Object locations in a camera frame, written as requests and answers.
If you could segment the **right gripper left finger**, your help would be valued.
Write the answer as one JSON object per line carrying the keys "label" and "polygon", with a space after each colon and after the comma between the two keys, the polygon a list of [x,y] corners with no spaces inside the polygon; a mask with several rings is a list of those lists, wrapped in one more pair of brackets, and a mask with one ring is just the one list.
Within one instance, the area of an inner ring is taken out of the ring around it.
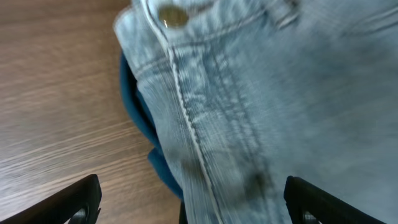
{"label": "right gripper left finger", "polygon": [[1,224],[95,224],[101,198],[98,176],[91,174]]}

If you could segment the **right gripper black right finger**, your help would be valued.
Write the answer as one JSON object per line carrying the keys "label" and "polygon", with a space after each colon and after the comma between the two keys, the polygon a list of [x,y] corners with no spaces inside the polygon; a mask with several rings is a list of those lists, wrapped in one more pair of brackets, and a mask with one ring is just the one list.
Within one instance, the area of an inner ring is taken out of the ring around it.
{"label": "right gripper black right finger", "polygon": [[293,224],[384,224],[300,177],[287,178],[284,199]]}

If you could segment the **light blue denim shorts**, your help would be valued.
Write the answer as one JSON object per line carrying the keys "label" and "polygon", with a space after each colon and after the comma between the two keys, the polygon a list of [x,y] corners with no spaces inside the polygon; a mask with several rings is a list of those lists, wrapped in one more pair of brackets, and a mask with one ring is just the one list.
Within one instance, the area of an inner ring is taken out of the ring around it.
{"label": "light blue denim shorts", "polygon": [[189,223],[289,223],[298,176],[397,222],[397,1],[133,1],[114,30]]}

